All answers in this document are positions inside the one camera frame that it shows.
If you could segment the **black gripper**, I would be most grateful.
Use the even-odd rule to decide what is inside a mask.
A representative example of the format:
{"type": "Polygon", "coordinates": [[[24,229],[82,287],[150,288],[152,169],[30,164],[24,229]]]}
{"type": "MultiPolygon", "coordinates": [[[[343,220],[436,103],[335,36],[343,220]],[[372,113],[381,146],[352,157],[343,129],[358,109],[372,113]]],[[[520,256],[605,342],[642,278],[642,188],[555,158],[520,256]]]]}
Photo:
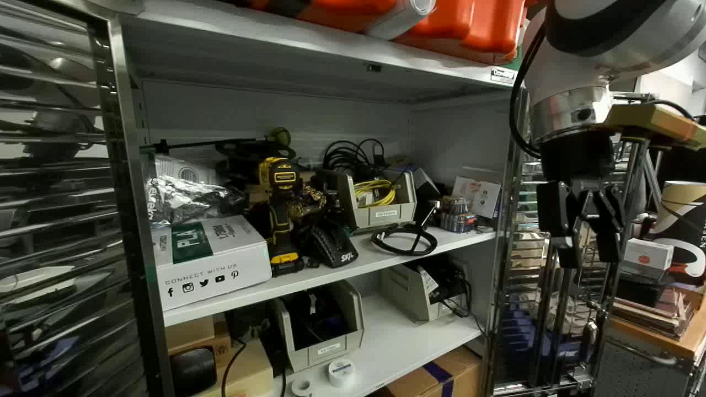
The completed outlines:
{"type": "MultiPolygon", "coordinates": [[[[564,268],[578,267],[574,220],[569,216],[569,188],[562,181],[605,178],[612,169],[612,142],[607,135],[569,135],[541,147],[542,174],[549,182],[535,188],[537,229],[549,233],[549,247],[564,268]]],[[[610,188],[593,194],[598,216],[590,220],[602,261],[621,259],[623,216],[610,188]]]]}

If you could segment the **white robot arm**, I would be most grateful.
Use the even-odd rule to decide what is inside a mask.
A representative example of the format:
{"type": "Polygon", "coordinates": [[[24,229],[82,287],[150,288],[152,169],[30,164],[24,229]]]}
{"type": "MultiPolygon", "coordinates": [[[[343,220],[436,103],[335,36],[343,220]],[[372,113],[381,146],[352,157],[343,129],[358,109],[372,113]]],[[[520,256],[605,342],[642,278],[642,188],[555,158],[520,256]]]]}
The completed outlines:
{"type": "Polygon", "coordinates": [[[541,160],[537,224],[564,267],[580,265],[578,226],[596,211],[599,257],[621,257],[623,216],[609,185],[615,138],[700,149],[703,128],[655,99],[620,103],[615,79],[673,65],[706,39],[706,0],[547,0],[531,18],[512,87],[529,102],[514,141],[541,160]]]}

